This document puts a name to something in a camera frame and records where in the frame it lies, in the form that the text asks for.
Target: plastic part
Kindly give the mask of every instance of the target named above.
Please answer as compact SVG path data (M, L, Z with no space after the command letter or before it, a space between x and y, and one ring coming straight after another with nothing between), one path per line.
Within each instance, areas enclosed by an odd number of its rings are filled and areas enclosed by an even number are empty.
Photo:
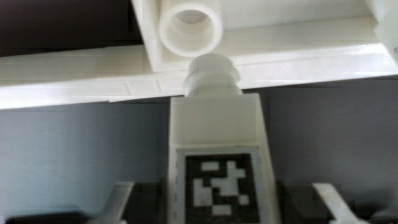
M239 80L239 70L228 57L218 54L203 55L191 63L186 96L241 95Z
M223 39L219 0L164 0L161 40L184 57L211 53Z
M116 183L113 195L104 208L104 213L97 219L93 219L88 224L120 224L123 222L123 211L129 203L131 193L134 189L132 182Z
M202 223L211 223L207 220L214 220L218 223L237 223L241 220L241 214L235 211L237 207L230 207L232 203L225 203L225 207L216 207L212 201L219 200L223 195L234 195L237 200L242 196L242 204L239 209L244 211L246 206L255 206L250 209L255 212L253 219L246 223L273 223L280 224L280 206L278 206L278 193L276 193L276 181L271 162L269 142L264 125L264 111L258 94L242 94L237 87L241 76L230 59L216 54L202 56L191 64L191 76L186 81L187 97L175 97L171 102L171 149L170 149L170 180L168 180L168 223L186 224L193 223L186 217L200 217L205 220ZM242 159L251 155L253 162L246 166L241 163L241 170L227 175L227 169L232 171L230 160L239 161L235 156ZM209 156L214 158L214 162L221 162L219 166L211 166ZM235 181L232 183L221 182L221 180L207 179L212 186L205 186L205 182L186 178L186 167L191 176L189 164L196 164L196 170L205 167L207 169L221 169L223 176L230 179L255 178L251 183L257 183L258 194L251 195L246 200L248 192L237 192ZM255 171L255 177L244 175L242 171ZM196 186L195 190L189 190L186 186ZM221 189L221 195L214 195L211 188ZM202 203L195 203L193 191L198 191L198 197L202 197ZM251 203L253 199L258 199L258 207ZM203 205L205 211L200 211L200 207L193 205Z
M337 218L331 224L369 224L369 222L358 218L335 186L324 183L317 183L314 186Z

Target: black object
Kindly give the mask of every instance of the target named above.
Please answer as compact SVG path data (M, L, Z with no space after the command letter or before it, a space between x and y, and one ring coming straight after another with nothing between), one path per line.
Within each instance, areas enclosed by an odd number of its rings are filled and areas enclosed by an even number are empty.
M280 205L285 224L330 224L335 219L314 186L283 186Z
M205 187L211 186L212 178L228 178L228 162L235 162L237 168L246 170L246 178L239 179L241 194L246 194L250 198L250 204L241 205L239 196L221 196L221 190L214 188L214 205L232 206L232 215L214 216L212 206L195 206L195 179L202 178L205 181ZM218 171L203 171L203 162L218 162L221 169ZM187 224L225 224L225 223L260 223L260 208L258 208L258 196L255 186L255 174L253 174L253 159L251 154L225 154L225 155L196 155L187 156L187 185L186 185L186 223Z
M131 224L164 224L166 223L166 184L138 183L134 186L123 220Z
M398 217L381 217L370 220L372 224L398 224Z
M90 217L81 212L68 212L12 218L6 224L84 224L88 221Z

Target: white plastic structure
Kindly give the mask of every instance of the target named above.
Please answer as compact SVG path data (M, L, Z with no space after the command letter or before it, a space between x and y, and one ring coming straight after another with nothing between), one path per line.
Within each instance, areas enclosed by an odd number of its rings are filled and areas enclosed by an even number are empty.
M171 101L170 224L191 217L237 223L251 208L246 223L280 224L260 96L242 94L239 79L225 56L195 60L186 97Z
M88 224L127 224L122 220L123 211L129 203L129 198L132 194L134 183L120 182L116 183L115 191L109 197L104 212L97 219L90 220Z
M171 52L184 57L211 53L223 38L219 0L164 0L161 40Z
M369 224L369 222L358 218L333 184L317 183L314 186L337 218L331 220L331 224Z
M191 64L186 96L239 95L239 81L241 74L232 60L218 54L202 56Z
M211 51L251 65L362 54L379 43L362 0L132 1L155 72L187 70L187 56Z
M378 37L398 63L398 1L367 0L367 3L379 21L376 28Z

